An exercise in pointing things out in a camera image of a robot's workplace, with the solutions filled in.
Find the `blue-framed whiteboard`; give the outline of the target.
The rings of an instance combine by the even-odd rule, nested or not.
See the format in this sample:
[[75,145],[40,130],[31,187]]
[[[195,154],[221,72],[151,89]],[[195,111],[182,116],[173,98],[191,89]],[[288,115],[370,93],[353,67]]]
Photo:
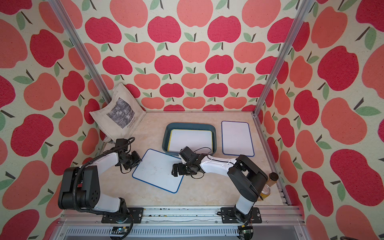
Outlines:
[[222,121],[222,150],[225,155],[254,157],[255,151],[249,124]]
[[132,176],[134,179],[145,182],[170,193],[177,193],[183,176],[172,175],[173,165],[182,160],[165,153],[148,149]]

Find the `aluminium frame post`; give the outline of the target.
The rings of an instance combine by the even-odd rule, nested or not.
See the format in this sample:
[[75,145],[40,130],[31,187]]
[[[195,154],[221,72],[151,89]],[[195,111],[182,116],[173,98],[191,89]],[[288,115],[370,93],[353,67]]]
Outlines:
[[283,63],[285,61],[286,56],[289,54],[290,50],[293,50],[293,43],[296,39],[297,35],[299,34],[299,31],[301,29],[301,26],[303,25],[304,21],[306,20],[307,15],[309,14],[310,8],[312,4],[315,3],[314,0],[305,0],[301,1],[301,5],[298,9],[298,12],[296,14],[296,17],[294,18],[294,21],[292,23],[292,26],[288,32],[288,35],[286,37],[286,40],[284,41],[284,44],[282,45],[281,50],[279,51],[279,55],[277,57],[277,60],[272,68],[271,73],[267,77],[267,81],[265,84],[265,87],[262,91],[261,96],[258,99],[256,108],[253,112],[253,117],[256,118],[262,109],[263,104],[265,103],[265,100],[272,89],[272,85],[275,80],[277,80],[277,75],[280,72]]
[[57,16],[58,20],[62,24],[63,28],[67,32],[69,39],[74,44],[74,47],[76,48],[80,58],[85,64],[85,67],[88,70],[90,76],[92,77],[96,86],[98,87],[102,97],[109,104],[112,100],[112,96],[102,76],[99,74],[94,64],[94,61],[92,60],[91,55],[89,54],[87,48],[85,47],[84,43],[79,37],[77,30],[71,21],[71,18],[69,17],[69,15],[67,14],[64,8],[64,5],[61,3],[61,1],[57,1],[57,0],[48,1],[48,2],[50,3],[50,6],[55,12],[55,15]]

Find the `teal plastic storage box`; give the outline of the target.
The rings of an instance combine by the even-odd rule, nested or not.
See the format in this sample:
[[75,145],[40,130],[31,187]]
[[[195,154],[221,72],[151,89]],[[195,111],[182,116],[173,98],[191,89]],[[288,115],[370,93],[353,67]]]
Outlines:
[[198,154],[214,154],[217,151],[216,128],[209,124],[168,124],[163,137],[163,151],[177,156],[184,147]]

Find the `yellow-framed whiteboard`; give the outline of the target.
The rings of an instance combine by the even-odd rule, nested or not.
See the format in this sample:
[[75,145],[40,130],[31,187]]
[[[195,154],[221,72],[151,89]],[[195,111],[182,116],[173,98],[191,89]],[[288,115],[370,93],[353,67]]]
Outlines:
[[184,147],[189,147],[195,153],[213,153],[213,133],[208,130],[171,130],[166,150],[179,153]]

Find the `left aluminium frame post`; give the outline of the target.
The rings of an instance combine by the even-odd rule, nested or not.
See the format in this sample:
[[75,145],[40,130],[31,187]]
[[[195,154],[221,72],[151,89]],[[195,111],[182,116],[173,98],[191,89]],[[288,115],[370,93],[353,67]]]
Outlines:
[[74,47],[76,48],[80,58],[85,64],[85,67],[88,70],[90,76],[92,77],[96,86],[98,87],[102,97],[109,104],[112,100],[112,96],[102,76],[99,74],[94,64],[94,61],[92,60],[91,55],[89,54],[87,48],[85,47],[84,43],[79,37],[77,30],[71,21],[71,18],[69,17],[69,15],[67,14],[64,8],[64,5],[61,3],[61,1],[57,1],[57,0],[48,1],[48,2],[50,3],[50,6],[55,12],[55,15],[57,16],[58,20],[62,24],[63,28],[67,32],[69,39],[74,44]]

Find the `beige printed canvas bag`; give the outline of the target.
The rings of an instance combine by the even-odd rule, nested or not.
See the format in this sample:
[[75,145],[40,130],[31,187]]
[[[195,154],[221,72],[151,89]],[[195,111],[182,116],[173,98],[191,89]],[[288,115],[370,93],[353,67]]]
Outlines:
[[145,114],[122,83],[113,89],[112,100],[106,107],[90,112],[99,129],[114,143],[117,139],[131,137]]

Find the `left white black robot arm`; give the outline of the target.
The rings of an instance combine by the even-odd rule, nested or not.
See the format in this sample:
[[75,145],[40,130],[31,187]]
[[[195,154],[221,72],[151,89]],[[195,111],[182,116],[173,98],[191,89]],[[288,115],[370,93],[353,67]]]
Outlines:
[[101,215],[103,224],[140,224],[143,208],[128,208],[123,198],[103,194],[99,177],[111,167],[131,171],[142,161],[136,151],[122,150],[97,157],[81,167],[64,171],[58,206],[62,210]]

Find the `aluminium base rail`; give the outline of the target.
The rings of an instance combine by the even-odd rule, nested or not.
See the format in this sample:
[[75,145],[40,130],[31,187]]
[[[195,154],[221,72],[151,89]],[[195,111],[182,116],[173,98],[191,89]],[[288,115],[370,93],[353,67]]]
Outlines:
[[259,206],[248,224],[231,208],[142,207],[140,224],[103,224],[102,216],[65,211],[48,240],[309,240],[302,214],[292,206]]

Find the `right aluminium frame post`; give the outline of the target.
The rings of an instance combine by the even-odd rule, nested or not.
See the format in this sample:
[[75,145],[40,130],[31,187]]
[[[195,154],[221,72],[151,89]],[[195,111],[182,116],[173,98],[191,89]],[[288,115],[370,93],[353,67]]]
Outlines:
[[267,77],[267,81],[265,84],[265,87],[262,91],[261,96],[258,99],[256,108],[253,112],[253,117],[256,118],[262,109],[263,104],[265,103],[265,100],[272,89],[272,85],[275,80],[277,80],[277,75],[280,72],[283,63],[285,61],[286,56],[289,54],[290,50],[293,50],[293,43],[296,39],[297,35],[299,34],[299,31],[301,29],[301,26],[303,25],[304,21],[306,20],[307,15],[309,14],[310,8],[312,4],[315,3],[314,0],[305,0],[301,1],[301,5],[298,9],[298,12],[296,14],[296,17],[294,18],[294,21],[292,23],[292,26],[288,32],[288,35],[286,37],[286,40],[284,41],[284,44],[282,45],[281,50],[279,51],[279,55],[277,57],[277,60],[272,68],[271,73]]

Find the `amber bottle black cap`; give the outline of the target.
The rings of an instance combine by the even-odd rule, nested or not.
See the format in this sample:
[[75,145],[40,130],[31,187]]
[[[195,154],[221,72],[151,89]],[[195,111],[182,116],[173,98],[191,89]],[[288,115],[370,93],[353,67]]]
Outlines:
[[269,187],[272,187],[277,183],[278,180],[279,180],[279,175],[275,172],[272,172],[269,174],[269,180],[267,181],[267,185]]

